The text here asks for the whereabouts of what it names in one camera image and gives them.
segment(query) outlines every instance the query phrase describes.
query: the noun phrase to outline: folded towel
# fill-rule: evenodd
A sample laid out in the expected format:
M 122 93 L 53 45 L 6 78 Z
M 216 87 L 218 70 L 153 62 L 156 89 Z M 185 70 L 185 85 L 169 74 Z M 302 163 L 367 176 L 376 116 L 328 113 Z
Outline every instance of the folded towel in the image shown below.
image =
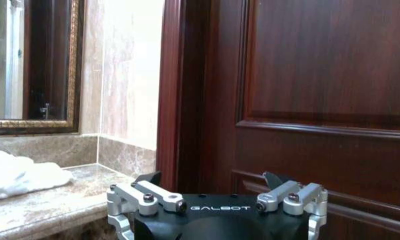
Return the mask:
M 65 185 L 72 173 L 53 162 L 34 163 L 0 151 L 0 199 Z

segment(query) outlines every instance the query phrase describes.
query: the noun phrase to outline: marble countertop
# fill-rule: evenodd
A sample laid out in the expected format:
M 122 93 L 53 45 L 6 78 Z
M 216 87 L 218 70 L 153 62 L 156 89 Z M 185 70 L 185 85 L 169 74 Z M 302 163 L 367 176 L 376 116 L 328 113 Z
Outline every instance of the marble countertop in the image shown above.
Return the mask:
M 97 164 L 66 168 L 65 186 L 0 200 L 0 239 L 38 239 L 106 216 L 106 189 L 133 178 Z

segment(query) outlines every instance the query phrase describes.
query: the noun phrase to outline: screw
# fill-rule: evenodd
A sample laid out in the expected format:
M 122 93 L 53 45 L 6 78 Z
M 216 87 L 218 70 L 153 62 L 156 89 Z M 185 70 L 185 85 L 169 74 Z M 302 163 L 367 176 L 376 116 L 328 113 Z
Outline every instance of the screw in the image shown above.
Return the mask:
M 186 210 L 186 202 L 184 200 L 180 200 L 177 203 L 176 203 L 176 212 L 177 213 L 184 213 Z
M 264 203 L 257 202 L 254 204 L 254 207 L 256 207 L 257 212 L 260 212 L 260 213 L 265 212 L 265 205 L 264 205 Z
M 286 197 L 289 201 L 294 203 L 300 202 L 300 195 L 297 195 L 296 193 L 290 192 Z
M 154 196 L 150 193 L 144 194 L 144 202 L 152 203 L 154 201 Z

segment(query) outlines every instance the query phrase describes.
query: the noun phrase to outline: dark red wooden door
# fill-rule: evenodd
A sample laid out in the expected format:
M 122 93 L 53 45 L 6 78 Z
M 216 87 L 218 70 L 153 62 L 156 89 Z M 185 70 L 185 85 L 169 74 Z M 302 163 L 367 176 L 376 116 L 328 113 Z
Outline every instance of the dark red wooden door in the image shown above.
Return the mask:
M 212 0 L 198 190 L 330 191 L 321 239 L 400 239 L 400 0 Z

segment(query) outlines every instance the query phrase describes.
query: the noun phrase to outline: marble wall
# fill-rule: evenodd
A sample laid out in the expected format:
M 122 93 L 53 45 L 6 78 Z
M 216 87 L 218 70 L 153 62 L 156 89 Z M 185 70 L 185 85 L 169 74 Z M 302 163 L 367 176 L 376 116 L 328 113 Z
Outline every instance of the marble wall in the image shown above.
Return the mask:
M 100 133 L 104 52 L 104 0 L 86 0 L 81 75 L 80 132 Z
M 104 3 L 101 134 L 156 150 L 164 0 Z
M 86 0 L 81 133 L 156 150 L 164 0 Z

